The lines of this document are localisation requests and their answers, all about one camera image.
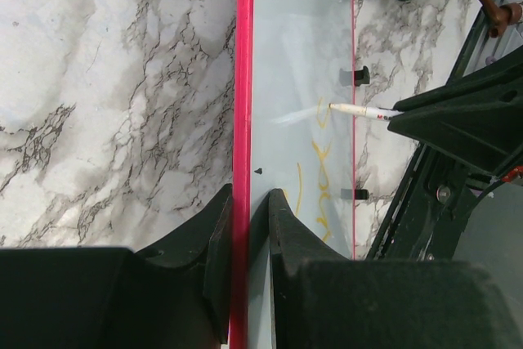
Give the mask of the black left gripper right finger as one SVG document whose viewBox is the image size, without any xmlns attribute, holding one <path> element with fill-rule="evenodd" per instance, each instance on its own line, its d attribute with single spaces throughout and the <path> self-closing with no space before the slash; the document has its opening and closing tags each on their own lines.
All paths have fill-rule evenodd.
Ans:
<svg viewBox="0 0 523 349">
<path fill-rule="evenodd" d="M 464 262 L 352 261 L 267 200 L 278 348 L 516 348 L 490 276 Z"/>
</svg>

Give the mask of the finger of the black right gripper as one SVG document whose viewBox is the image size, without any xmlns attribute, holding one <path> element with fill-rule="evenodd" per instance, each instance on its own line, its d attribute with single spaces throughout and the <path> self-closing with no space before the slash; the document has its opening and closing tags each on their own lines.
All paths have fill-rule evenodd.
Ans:
<svg viewBox="0 0 523 349">
<path fill-rule="evenodd" d="M 493 64 L 479 69 L 461 79 L 398 101 L 395 103 L 393 109 L 401 112 L 415 110 L 425 105 L 431 105 L 440 101 L 478 92 L 487 87 L 510 83 L 522 76 L 522 52 L 523 48 L 518 47 Z"/>
<path fill-rule="evenodd" d="M 388 130 L 496 177 L 522 165 L 522 113 L 518 111 L 403 114 L 390 121 Z"/>
</svg>

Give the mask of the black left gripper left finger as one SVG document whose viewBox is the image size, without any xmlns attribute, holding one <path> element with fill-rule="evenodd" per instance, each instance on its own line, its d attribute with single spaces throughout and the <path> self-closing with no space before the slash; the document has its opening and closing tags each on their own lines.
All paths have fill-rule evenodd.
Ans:
<svg viewBox="0 0 523 349">
<path fill-rule="evenodd" d="M 232 187 L 140 251 L 1 251 L 4 348 L 218 348 L 229 333 Z"/>
</svg>

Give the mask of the white marker pen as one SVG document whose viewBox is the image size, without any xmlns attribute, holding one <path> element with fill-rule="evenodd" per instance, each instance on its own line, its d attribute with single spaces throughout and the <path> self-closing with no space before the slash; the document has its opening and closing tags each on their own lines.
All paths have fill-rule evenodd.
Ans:
<svg viewBox="0 0 523 349">
<path fill-rule="evenodd" d="M 352 116 L 380 121 L 390 121 L 402 114 L 402 112 L 396 110 L 342 103 L 331 103 L 329 108 Z"/>
</svg>

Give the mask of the pink framed whiteboard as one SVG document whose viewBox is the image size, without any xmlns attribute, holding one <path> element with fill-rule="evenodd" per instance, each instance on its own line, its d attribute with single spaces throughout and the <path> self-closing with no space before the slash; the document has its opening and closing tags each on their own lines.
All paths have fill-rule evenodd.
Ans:
<svg viewBox="0 0 523 349">
<path fill-rule="evenodd" d="M 237 0 L 230 346 L 272 348 L 269 255 L 254 213 L 274 188 L 355 254 L 355 0 Z"/>
</svg>

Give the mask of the black whiteboard stand clip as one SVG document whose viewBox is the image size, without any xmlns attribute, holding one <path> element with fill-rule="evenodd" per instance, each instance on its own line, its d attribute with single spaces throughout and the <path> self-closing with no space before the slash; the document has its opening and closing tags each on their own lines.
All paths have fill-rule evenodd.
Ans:
<svg viewBox="0 0 523 349">
<path fill-rule="evenodd" d="M 343 200 L 367 200 L 369 191 L 366 189 L 341 189 L 340 198 Z"/>
<path fill-rule="evenodd" d="M 344 87 L 368 85 L 370 84 L 369 68 L 364 66 L 362 69 L 351 71 L 341 69 L 339 71 L 339 82 Z"/>
</svg>

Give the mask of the brass pipe fitting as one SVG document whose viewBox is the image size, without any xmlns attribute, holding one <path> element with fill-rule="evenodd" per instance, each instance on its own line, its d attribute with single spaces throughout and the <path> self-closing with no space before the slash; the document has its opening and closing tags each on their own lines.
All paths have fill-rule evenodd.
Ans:
<svg viewBox="0 0 523 349">
<path fill-rule="evenodd" d="M 483 12 L 489 21 L 488 35 L 490 38 L 501 37 L 508 26 L 522 22 L 522 3 L 511 2 L 497 5 L 494 0 L 479 0 Z"/>
</svg>

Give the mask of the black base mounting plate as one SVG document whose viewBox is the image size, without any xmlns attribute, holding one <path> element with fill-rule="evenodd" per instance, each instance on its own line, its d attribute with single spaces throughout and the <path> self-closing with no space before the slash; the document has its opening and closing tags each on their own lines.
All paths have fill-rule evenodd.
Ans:
<svg viewBox="0 0 523 349">
<path fill-rule="evenodd" d="M 522 113 L 522 76 L 403 114 Z M 503 177 L 480 172 L 419 142 L 366 259 L 450 259 L 473 209 L 488 193 L 522 178 L 522 165 Z"/>
</svg>

